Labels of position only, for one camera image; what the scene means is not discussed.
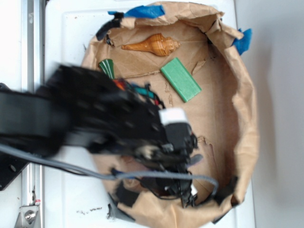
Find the paper bag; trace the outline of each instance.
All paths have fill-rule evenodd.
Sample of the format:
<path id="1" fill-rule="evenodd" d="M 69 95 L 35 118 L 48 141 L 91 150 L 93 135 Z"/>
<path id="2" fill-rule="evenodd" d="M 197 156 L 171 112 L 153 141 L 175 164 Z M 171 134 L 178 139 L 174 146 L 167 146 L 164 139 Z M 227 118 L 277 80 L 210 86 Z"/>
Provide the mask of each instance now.
<path id="1" fill-rule="evenodd" d="M 132 206 L 118 203 L 118 208 L 136 223 L 152 228 L 197 228 L 244 200 L 258 158 L 256 94 L 239 53 L 231 46 L 233 40 L 242 38 L 243 34 L 221 21 L 224 13 L 194 3 L 155 3 L 160 4 L 164 16 L 124 18 L 121 28 L 111 29 L 108 36 L 113 45 L 105 39 L 92 38 L 82 66 L 101 70 L 98 63 L 110 58 L 114 61 L 116 77 L 140 85 L 150 82 L 167 108 L 181 107 L 186 111 L 199 142 L 199 149 L 194 150 L 193 155 L 200 153 L 204 157 L 203 162 L 192 166 L 190 171 L 217 179 L 220 186 L 217 199 L 220 200 L 184 209 L 179 199 L 158 199 L 149 191 L 137 189 L 138 183 L 126 181 L 125 186 L 131 189 L 135 186 L 133 190 L 140 194 Z M 121 45 L 137 43 L 157 33 L 172 37 L 181 46 L 165 57 L 121 49 Z M 160 68 L 175 57 L 202 88 L 186 103 L 160 73 Z M 133 167 L 118 156 L 96 156 L 95 161 L 102 173 L 109 173 L 111 167 L 127 171 Z M 110 193 L 116 187 L 114 182 L 104 184 Z M 212 192 L 213 186 L 203 180 L 194 180 L 193 184 L 198 190 L 197 203 Z"/>

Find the orange seashell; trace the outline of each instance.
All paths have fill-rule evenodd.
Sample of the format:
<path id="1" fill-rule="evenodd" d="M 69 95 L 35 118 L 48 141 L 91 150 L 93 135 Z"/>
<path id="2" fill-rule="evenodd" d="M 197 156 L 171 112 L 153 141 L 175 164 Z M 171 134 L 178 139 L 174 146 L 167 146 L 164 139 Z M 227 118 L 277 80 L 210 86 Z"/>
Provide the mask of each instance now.
<path id="1" fill-rule="evenodd" d="M 172 39 L 171 37 L 165 38 L 161 33 L 158 33 L 148 37 L 140 43 L 122 45 L 122 49 L 148 51 L 156 54 L 157 56 L 168 56 L 171 52 L 179 48 L 180 45 L 180 42 Z"/>

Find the cardboard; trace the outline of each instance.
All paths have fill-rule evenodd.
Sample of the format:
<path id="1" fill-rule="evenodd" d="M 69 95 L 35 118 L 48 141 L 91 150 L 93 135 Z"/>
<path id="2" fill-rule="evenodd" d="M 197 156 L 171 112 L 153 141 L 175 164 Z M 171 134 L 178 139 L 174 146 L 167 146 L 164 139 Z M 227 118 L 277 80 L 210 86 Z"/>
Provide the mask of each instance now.
<path id="1" fill-rule="evenodd" d="M 196 228 L 227 213 L 231 204 L 238 204 L 244 196 L 258 158 L 257 101 L 250 76 L 236 48 L 235 38 L 243 34 L 224 25 L 222 12 L 194 3 L 158 2 L 165 15 L 157 19 L 125 18 L 123 28 L 109 31 L 114 47 L 94 37 L 86 51 L 82 66 L 100 70 L 98 63 L 110 58 L 114 61 L 116 78 L 127 78 L 140 85 L 150 82 L 152 90 L 167 108 L 181 107 L 188 116 L 199 141 L 203 161 L 192 166 L 193 174 L 213 177 L 220 189 L 238 177 L 235 192 L 218 205 L 212 200 L 201 206 L 182 208 L 180 200 L 160 200 L 144 190 L 135 180 L 125 181 L 126 188 L 140 192 L 132 207 L 122 203 L 118 208 L 132 216 L 139 224 L 152 228 Z M 121 45 L 140 42 L 150 35 L 162 33 L 181 46 L 167 57 L 149 52 L 122 50 Z M 178 57 L 202 91 L 184 103 L 160 73 L 160 68 Z M 123 171 L 141 170 L 143 166 L 132 158 L 95 155 L 102 173 L 116 167 Z M 111 193 L 117 183 L 104 182 Z M 213 186 L 194 180 L 198 190 L 197 203 L 202 202 Z"/>

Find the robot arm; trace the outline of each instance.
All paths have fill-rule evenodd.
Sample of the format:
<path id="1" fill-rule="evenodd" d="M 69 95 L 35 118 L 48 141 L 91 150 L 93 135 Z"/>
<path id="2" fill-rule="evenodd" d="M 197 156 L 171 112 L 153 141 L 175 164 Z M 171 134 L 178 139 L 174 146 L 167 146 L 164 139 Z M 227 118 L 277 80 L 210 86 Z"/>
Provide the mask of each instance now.
<path id="1" fill-rule="evenodd" d="M 132 156 L 153 171 L 188 174 L 197 148 L 184 111 L 165 109 L 149 85 L 113 81 L 79 67 L 60 66 L 34 95 L 2 90 L 0 105 L 5 107 L 0 142 L 43 157 L 73 145 Z M 0 162 L 4 156 L 0 153 Z M 194 202 L 191 180 L 142 178 L 141 183 L 161 196 L 181 198 L 184 206 Z"/>

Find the green block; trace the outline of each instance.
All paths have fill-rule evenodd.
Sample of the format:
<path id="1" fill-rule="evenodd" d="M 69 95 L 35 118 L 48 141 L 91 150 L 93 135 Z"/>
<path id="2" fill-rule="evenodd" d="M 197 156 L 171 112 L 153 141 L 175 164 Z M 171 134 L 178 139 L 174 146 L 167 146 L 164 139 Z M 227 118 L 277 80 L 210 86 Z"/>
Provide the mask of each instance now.
<path id="1" fill-rule="evenodd" d="M 161 72 L 184 102 L 189 101 L 201 91 L 200 86 L 178 58 L 174 58 L 163 66 Z"/>
<path id="2" fill-rule="evenodd" d="M 105 59 L 105 60 L 101 61 L 98 65 L 100 68 L 102 68 L 104 73 L 109 76 L 110 79 L 115 79 L 113 60 Z"/>

